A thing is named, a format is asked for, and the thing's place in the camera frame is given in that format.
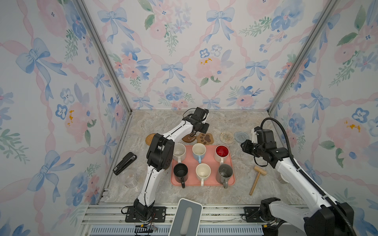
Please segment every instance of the vent grille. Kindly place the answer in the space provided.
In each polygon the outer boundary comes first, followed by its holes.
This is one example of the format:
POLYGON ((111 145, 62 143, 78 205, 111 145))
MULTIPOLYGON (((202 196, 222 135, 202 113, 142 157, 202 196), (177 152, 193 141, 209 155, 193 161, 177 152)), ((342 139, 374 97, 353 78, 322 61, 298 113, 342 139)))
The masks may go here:
MULTIPOLYGON (((170 225, 156 225, 157 231, 150 233, 150 235, 167 236, 170 225)), ((135 228, 134 225, 94 225, 90 235, 97 236, 117 236, 117 235, 132 235, 134 232, 138 235, 147 235, 143 233, 144 228, 135 228)), ((261 225, 200 225, 198 236, 233 236, 233 235, 263 235, 261 225)))

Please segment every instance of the blue woven coaster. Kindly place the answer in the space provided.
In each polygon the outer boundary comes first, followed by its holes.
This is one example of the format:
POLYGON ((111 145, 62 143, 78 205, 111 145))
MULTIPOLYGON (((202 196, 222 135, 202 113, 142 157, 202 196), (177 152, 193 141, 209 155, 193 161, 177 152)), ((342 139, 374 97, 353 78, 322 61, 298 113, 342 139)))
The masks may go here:
POLYGON ((249 135, 246 132, 236 132, 234 134, 234 138, 238 143, 244 143, 247 139, 249 139, 249 135))

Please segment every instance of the pink tray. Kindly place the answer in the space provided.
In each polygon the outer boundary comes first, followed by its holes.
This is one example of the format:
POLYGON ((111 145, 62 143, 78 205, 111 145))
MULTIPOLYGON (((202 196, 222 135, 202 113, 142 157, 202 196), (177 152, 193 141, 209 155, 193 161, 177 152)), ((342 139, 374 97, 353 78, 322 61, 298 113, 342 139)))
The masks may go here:
MULTIPOLYGON (((208 164, 211 169, 210 177, 205 180, 204 186, 223 186, 223 184, 218 183, 218 181, 215 179, 215 176, 217 174, 218 168, 219 168, 219 162, 214 159, 214 153, 215 148, 218 145, 205 145, 206 146, 206 154, 205 157, 202 159, 201 163, 208 164)), ((192 148, 193 145, 185 145, 186 147, 186 158, 183 160, 182 163, 184 163, 188 167, 188 179, 185 181, 185 186, 200 186, 201 181, 197 179, 197 175, 195 173, 195 168, 198 166, 198 161, 194 159, 192 148)), ((231 153, 228 155, 227 160, 225 161, 225 164, 232 166, 232 160, 231 160, 231 153)), ((177 165, 177 161, 172 160, 172 171, 170 176, 170 182, 174 186, 181 186, 181 183, 177 182, 175 179, 175 175, 173 174, 173 168, 175 165, 177 165)), ((232 177, 228 181, 228 185, 233 185, 235 183, 235 173, 232 175, 232 177)))

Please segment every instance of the blue mug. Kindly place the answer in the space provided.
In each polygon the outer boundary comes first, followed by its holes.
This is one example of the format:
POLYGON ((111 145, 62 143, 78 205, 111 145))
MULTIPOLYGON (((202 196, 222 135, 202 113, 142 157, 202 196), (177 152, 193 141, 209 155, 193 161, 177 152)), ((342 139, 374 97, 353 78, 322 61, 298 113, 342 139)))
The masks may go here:
POLYGON ((206 146, 201 143, 196 143, 193 145, 192 151, 194 159, 196 159, 198 163, 201 164, 201 161, 206 154, 206 146))

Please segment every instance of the wooden hammer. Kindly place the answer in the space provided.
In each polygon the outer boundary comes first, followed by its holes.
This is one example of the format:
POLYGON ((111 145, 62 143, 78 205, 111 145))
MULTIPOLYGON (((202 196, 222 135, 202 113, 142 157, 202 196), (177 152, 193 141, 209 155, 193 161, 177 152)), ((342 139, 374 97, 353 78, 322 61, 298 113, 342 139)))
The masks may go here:
POLYGON ((253 186, 252 186, 252 188, 251 188, 251 191, 249 192, 249 194, 252 196, 252 193, 253 193, 253 190, 255 190, 255 187, 256 187, 256 184, 257 184, 257 181, 259 180, 259 177, 260 177, 260 174, 262 174, 262 175, 266 175, 267 174, 267 172, 266 172, 266 170, 264 170, 263 168, 261 168, 261 167, 259 167, 259 166, 256 166, 255 165, 255 171, 257 171, 258 172, 258 174, 257 174, 257 177, 256 177, 256 179, 255 179, 255 182, 253 183, 253 186))

